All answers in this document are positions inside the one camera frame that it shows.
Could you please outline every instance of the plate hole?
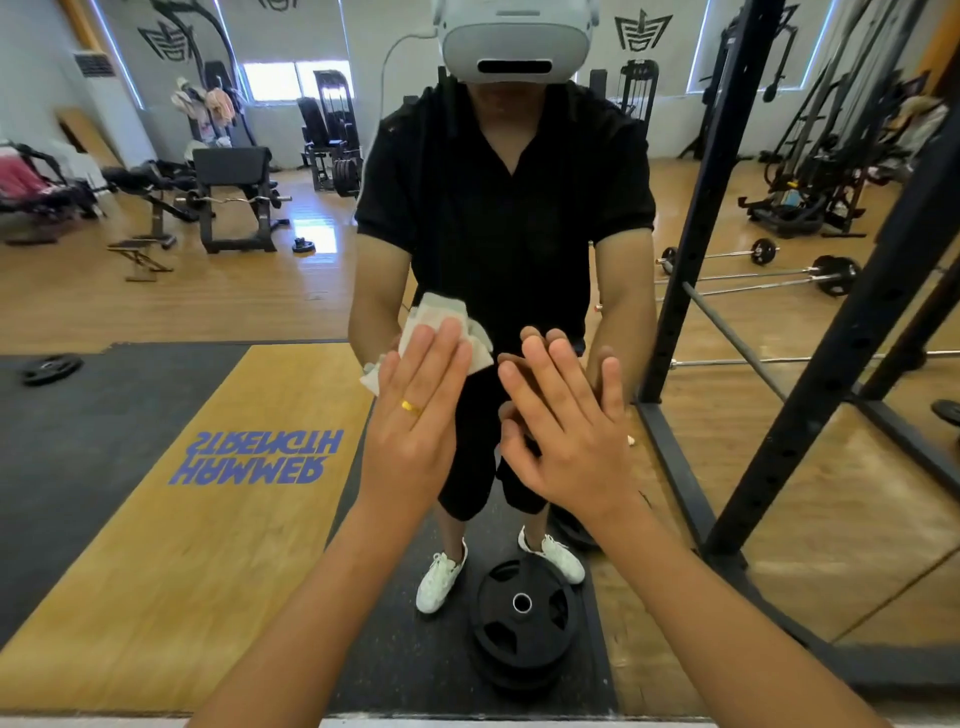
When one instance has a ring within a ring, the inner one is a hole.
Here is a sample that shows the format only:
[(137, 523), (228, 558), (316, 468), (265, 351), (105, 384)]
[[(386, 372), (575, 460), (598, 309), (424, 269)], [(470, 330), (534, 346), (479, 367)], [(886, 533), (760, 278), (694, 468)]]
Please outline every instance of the plate hole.
[(527, 614), (527, 612), (529, 612), (533, 606), (534, 604), (532, 601), (530, 601), (530, 597), (523, 592), (514, 595), (514, 609), (516, 609), (520, 614)]

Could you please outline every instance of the shirt collar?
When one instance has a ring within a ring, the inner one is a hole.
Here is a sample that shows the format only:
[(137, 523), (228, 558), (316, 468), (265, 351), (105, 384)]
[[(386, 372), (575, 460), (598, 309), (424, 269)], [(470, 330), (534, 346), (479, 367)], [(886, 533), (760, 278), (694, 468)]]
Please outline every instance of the shirt collar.
[[(461, 84), (453, 76), (447, 76), (441, 83), (441, 94), (444, 99), (447, 138), (455, 139), (464, 130), (477, 128), (476, 116), (465, 84)], [(572, 81), (549, 85), (538, 132), (553, 128), (558, 122), (575, 123), (576, 102), (576, 86)]]

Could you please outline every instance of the white sneaker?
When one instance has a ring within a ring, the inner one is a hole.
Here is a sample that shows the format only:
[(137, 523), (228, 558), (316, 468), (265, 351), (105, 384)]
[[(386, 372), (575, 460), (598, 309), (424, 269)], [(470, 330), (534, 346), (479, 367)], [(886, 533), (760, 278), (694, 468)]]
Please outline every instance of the white sneaker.
[(580, 584), (587, 577), (587, 572), (584, 571), (584, 565), (580, 563), (580, 559), (570, 553), (566, 546), (554, 541), (553, 536), (550, 534), (543, 537), (540, 551), (534, 551), (530, 548), (527, 545), (527, 537), (523, 533), (525, 528), (526, 526), (521, 528), (520, 535), (516, 537), (516, 542), (522, 550), (549, 561), (557, 567), (566, 577), (566, 580), (574, 586)]
[(460, 572), (467, 562), (467, 542), (464, 541), (464, 558), (459, 564), (445, 553), (435, 553), (433, 564), (417, 588), (417, 609), (421, 614), (432, 615), (446, 601)]

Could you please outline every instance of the gold ring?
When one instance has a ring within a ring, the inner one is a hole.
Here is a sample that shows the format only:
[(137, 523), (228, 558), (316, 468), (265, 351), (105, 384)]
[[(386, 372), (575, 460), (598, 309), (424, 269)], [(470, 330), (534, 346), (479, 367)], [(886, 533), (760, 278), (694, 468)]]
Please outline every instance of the gold ring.
[(420, 409), (419, 407), (417, 407), (415, 404), (411, 404), (411, 403), (408, 402), (407, 400), (402, 401), (402, 402), (400, 403), (400, 406), (403, 407), (403, 409), (405, 409), (407, 412), (413, 412), (414, 415), (416, 415), (417, 417), (419, 417), (420, 415), (423, 414), (423, 410), (422, 410), (422, 409)]

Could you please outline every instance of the wooden floor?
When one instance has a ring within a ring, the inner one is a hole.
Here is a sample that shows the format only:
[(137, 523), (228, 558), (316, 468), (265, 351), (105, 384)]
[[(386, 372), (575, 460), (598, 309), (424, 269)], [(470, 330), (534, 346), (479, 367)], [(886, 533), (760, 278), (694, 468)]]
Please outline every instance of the wooden floor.
[[(658, 250), (679, 240), (697, 171), (695, 163), (652, 164)], [(295, 196), (284, 216), (294, 219), (297, 235), (317, 243), (315, 255), (294, 256), (290, 231), (276, 236), (276, 254), (208, 256), (194, 229), (171, 223), (180, 245), (157, 257), (176, 271), (158, 283), (127, 283), (126, 262), (104, 247), (147, 229), (146, 205), (134, 198), (109, 201), (108, 220), (84, 224), (57, 246), (0, 247), (0, 352), (96, 352), (117, 341), (346, 337), (354, 266), (352, 201), (318, 196), (305, 174), (279, 179), (281, 191)], [(763, 192), (760, 168), (741, 163), (717, 221), (712, 253), (749, 249), (762, 235), (735, 201)], [(802, 268), (827, 253), (865, 263), (896, 194), (893, 187), (867, 190), (868, 214), (857, 224), (867, 238), (784, 241), (770, 268)], [(253, 225), (244, 206), (218, 212), (222, 234)], [(752, 270), (745, 257), (721, 258), (708, 261), (703, 275)], [(708, 283), (700, 287), (710, 288)], [(813, 352), (842, 300), (812, 286), (794, 286), (711, 302), (760, 355), (797, 356)], [(600, 314), (591, 310), (589, 333), (599, 320)], [(960, 349), (956, 315), (932, 348)], [(734, 357), (736, 352), (709, 321), (691, 309), (677, 358)], [(789, 386), (800, 370), (798, 365), (778, 365), (775, 371)], [(958, 372), (960, 361), (932, 361), (906, 377), (888, 399), (954, 457), (960, 454), (957, 432), (936, 420), (929, 404), (943, 397), (960, 399)], [(714, 367), (673, 372), (663, 402), (694, 472), (719, 510), (778, 412), (779, 400), (750, 370)], [(635, 471), (645, 493), (660, 516), (686, 538), (656, 457), (636, 421), (632, 433), (638, 439)], [(960, 506), (845, 406), (748, 542), (746, 555), (766, 596), (824, 639), (920, 644), (960, 641), (960, 555), (951, 556), (958, 549)], [(889, 606), (863, 620), (941, 562)], [(701, 715), (699, 697), (642, 604), (602, 557), (592, 567), (623, 712)]]

